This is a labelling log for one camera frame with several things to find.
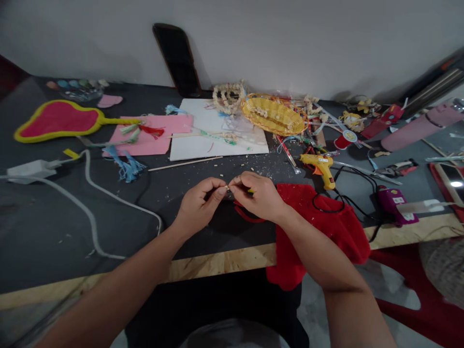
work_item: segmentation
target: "hand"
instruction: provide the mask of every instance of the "hand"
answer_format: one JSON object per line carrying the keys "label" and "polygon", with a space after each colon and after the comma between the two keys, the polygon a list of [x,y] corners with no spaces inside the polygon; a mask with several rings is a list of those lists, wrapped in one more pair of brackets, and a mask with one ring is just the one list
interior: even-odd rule
{"label": "hand", "polygon": [[[225,186],[224,180],[211,177],[188,190],[182,200],[173,227],[187,233],[189,237],[203,229],[211,221],[216,208],[224,198],[227,192]],[[213,189],[215,191],[208,201],[205,201],[204,197]]]}
{"label": "hand", "polygon": [[[271,179],[253,172],[243,172],[229,183],[233,196],[254,215],[279,224],[285,217],[288,205],[278,194]],[[247,193],[253,190],[253,196]]]}

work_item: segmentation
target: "white wall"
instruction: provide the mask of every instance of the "white wall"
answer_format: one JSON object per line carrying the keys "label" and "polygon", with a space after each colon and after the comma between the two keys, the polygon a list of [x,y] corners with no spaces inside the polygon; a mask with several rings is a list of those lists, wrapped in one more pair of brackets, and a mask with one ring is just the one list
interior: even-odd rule
{"label": "white wall", "polygon": [[463,46],[463,10],[462,0],[3,0],[0,54],[38,76],[173,86],[151,31],[164,22],[189,36],[203,88],[244,78],[382,99]]}

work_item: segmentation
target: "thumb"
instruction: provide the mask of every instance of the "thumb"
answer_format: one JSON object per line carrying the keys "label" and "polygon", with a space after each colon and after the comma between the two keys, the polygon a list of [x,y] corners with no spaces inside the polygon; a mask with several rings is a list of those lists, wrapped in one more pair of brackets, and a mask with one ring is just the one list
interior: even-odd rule
{"label": "thumb", "polygon": [[219,203],[221,203],[226,192],[227,192],[227,189],[225,187],[217,188],[213,192],[209,200],[206,202],[206,206],[208,207],[208,209],[211,209],[214,212],[217,209]]}

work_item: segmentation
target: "green tassel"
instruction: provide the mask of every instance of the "green tassel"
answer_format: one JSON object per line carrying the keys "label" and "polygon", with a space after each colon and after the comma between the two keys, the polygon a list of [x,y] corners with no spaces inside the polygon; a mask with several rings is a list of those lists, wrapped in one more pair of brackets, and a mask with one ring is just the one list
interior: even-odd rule
{"label": "green tassel", "polygon": [[139,127],[138,124],[133,124],[133,125],[130,125],[130,126],[127,126],[127,127],[123,127],[123,128],[121,128],[121,133],[122,133],[122,135],[127,135],[130,132],[134,131],[138,127]]}
{"label": "green tassel", "polygon": [[135,144],[136,142],[139,141],[139,134],[141,132],[141,129],[137,127],[134,133],[130,136],[130,139],[127,140],[129,144]]}

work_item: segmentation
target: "red chair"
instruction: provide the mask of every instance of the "red chair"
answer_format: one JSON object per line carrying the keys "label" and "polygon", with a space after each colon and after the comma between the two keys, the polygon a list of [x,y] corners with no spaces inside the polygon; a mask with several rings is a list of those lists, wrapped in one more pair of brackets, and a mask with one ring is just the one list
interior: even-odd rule
{"label": "red chair", "polygon": [[373,250],[370,258],[400,273],[420,300],[414,310],[376,299],[382,313],[445,348],[464,347],[464,310],[445,302],[427,278],[418,244]]}

